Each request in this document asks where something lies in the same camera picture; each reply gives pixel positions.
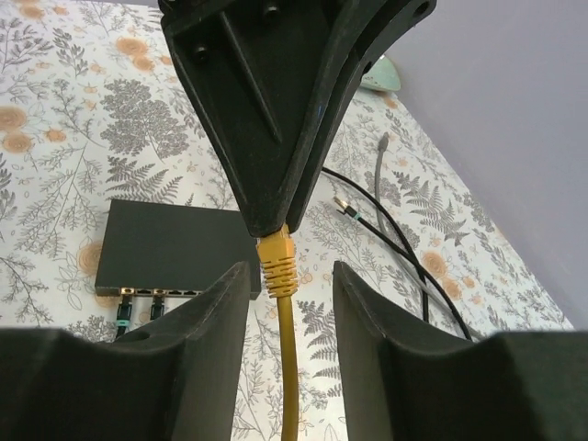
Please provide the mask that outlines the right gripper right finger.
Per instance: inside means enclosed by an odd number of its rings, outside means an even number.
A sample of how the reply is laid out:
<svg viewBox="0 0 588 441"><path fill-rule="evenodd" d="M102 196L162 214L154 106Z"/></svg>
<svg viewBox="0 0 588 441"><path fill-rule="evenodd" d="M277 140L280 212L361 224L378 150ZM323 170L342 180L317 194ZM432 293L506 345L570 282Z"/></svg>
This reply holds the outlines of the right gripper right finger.
<svg viewBox="0 0 588 441"><path fill-rule="evenodd" d="M587 335L448 334L334 264L334 318L352 440L584 440Z"/></svg>

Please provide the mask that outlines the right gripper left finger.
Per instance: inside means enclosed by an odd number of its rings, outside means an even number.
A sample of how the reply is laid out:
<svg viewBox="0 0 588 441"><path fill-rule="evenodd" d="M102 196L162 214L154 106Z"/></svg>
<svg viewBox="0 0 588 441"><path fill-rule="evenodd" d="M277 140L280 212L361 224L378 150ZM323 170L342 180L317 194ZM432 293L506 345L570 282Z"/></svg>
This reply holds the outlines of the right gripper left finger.
<svg viewBox="0 0 588 441"><path fill-rule="evenodd" d="M4 440L227 440L250 297L245 262L112 343L1 332Z"/></svg>

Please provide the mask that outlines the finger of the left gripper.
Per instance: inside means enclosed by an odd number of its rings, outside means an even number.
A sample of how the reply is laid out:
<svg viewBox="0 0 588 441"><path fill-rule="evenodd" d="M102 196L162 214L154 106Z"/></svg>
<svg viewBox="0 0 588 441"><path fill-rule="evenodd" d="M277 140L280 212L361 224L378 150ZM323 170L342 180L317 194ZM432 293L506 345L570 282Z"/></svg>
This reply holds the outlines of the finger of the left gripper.
<svg viewBox="0 0 588 441"><path fill-rule="evenodd" d="M319 1L161 1L177 76L248 231L281 228L329 24Z"/></svg>
<svg viewBox="0 0 588 441"><path fill-rule="evenodd" d="M294 170L286 224L299 228L326 154L361 79L379 57L411 28L432 14L435 1L338 1L316 81Z"/></svg>

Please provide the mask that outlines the black network switch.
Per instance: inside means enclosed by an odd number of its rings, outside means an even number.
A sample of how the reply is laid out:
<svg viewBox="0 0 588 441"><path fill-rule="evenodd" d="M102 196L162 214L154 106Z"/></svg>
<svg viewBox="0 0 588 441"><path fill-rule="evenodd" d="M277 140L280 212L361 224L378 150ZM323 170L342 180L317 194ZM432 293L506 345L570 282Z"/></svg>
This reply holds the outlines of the black network switch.
<svg viewBox="0 0 588 441"><path fill-rule="evenodd" d="M233 265L250 268L250 299L261 293L256 240L240 212L113 199L95 280L96 294L195 296Z"/></svg>

